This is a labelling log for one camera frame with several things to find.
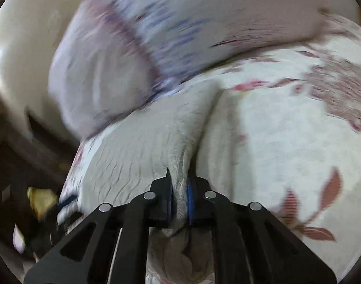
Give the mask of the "beige cable knit sweater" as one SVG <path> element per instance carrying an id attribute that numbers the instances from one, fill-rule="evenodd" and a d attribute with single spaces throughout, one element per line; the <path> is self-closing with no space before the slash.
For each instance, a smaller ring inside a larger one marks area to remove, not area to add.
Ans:
<path id="1" fill-rule="evenodd" d="M 146 280 L 210 283 L 210 234 L 187 226 L 187 172 L 195 163 L 213 190 L 231 195 L 233 105 L 219 82 L 191 83 L 84 140 L 60 195 L 76 200 L 58 218 L 75 210 L 89 214 L 101 203 L 129 203 L 169 174 L 175 217 L 169 228 L 151 230 Z"/>

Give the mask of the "white floral bedspread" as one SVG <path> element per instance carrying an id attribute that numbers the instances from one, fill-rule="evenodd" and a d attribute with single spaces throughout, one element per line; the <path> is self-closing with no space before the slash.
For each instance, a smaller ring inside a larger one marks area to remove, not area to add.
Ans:
<path id="1" fill-rule="evenodd" d="M 233 102 L 231 201 L 260 202 L 343 281 L 361 258 L 361 27 L 211 69 Z"/>

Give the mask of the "pink floral pillow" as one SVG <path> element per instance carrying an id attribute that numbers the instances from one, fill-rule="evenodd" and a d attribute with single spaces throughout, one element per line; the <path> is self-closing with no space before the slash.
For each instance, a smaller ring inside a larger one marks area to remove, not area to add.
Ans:
<path id="1" fill-rule="evenodd" d="M 48 89 L 77 138 L 235 54 L 315 36 L 326 0 L 82 0 Z"/>

